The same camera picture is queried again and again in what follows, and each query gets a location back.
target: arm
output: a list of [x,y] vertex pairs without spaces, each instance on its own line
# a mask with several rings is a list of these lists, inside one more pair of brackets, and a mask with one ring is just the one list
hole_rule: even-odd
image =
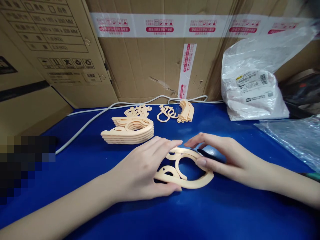
[[168,196],[181,187],[156,184],[153,176],[180,140],[154,137],[135,148],[109,172],[0,230],[0,239],[63,239],[117,202]]
[[320,183],[278,165],[268,163],[249,152],[232,138],[199,133],[186,147],[210,145],[226,156],[226,164],[201,157],[196,164],[220,173],[252,188],[268,190],[320,209]]

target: plastic wrap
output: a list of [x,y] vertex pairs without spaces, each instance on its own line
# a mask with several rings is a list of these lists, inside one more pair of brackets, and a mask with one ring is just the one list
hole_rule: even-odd
[[222,60],[221,93],[230,120],[288,118],[273,74],[316,34],[315,28],[303,27],[243,39],[228,48]]
[[299,120],[265,120],[255,126],[320,172],[320,114]]

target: white cable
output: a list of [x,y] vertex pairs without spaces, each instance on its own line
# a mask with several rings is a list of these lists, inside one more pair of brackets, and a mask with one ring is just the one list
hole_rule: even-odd
[[[160,96],[155,97],[154,99],[151,99],[151,100],[149,100],[149,101],[147,101],[147,102],[144,102],[144,103],[139,103],[139,104],[137,104],[137,103],[117,102],[117,103],[114,103],[114,104],[112,104],[110,107],[107,107],[107,108],[100,108],[100,109],[93,109],[93,110],[85,110],[85,111],[80,111],[80,112],[75,112],[75,113],[69,114],[68,116],[72,116],[72,115],[79,114],[79,113],[101,111],[100,113],[98,113],[97,115],[95,115],[93,118],[91,118],[85,125],[83,125],[82,128],[80,128],[80,129],[77,131],[77,133],[76,133],[75,135],[73,135],[72,138],[70,138],[61,148],[59,148],[59,149],[56,151],[56,155],[59,154],[62,150],[64,150],[93,120],[95,120],[97,117],[99,117],[100,115],[102,115],[103,113],[105,113],[106,111],[108,111],[109,109],[124,108],[124,107],[127,107],[128,105],[130,105],[130,106],[140,106],[141,104],[148,104],[148,103],[153,102],[154,100],[156,100],[156,99],[158,99],[158,98],[161,98],[161,97],[168,98],[168,104],[170,104],[170,101],[179,102],[179,101],[182,100],[181,98],[170,98],[170,97],[165,96],[165,95],[160,95]],[[196,99],[200,99],[200,98],[205,98],[205,99],[204,99],[203,101],[196,101]],[[215,104],[215,103],[223,103],[222,100],[220,100],[220,101],[214,101],[214,102],[206,102],[207,99],[208,99],[208,96],[203,95],[203,96],[200,96],[200,97],[188,99],[188,101],[189,101],[189,102],[212,103],[212,104]],[[113,107],[113,106],[118,105],[118,104],[126,104],[126,106]]]

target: blue table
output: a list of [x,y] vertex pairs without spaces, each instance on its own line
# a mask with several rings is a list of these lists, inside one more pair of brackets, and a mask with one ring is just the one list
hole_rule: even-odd
[[[184,142],[199,132],[235,138],[257,156],[296,172],[311,169],[258,130],[255,121],[231,122],[224,104],[194,104],[191,123],[157,121],[158,106],[149,118],[155,135]],[[30,171],[21,190],[0,209],[0,228],[30,214],[113,168],[134,145],[108,145],[100,136],[113,128],[111,117],[127,108],[109,110],[92,122],[56,157]],[[97,112],[70,116],[44,135],[59,138],[60,147]],[[194,180],[201,171],[192,161],[180,170]],[[119,203],[74,231],[67,239],[320,239],[319,213],[294,200],[246,187],[219,174],[205,187],[149,201]]]

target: fingernail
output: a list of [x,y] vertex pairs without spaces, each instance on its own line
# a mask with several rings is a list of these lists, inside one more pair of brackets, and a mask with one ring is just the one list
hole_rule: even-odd
[[200,158],[197,160],[196,165],[200,166],[200,167],[205,167],[206,166],[207,161],[203,158]]
[[175,192],[182,192],[182,188],[181,187],[177,187]]

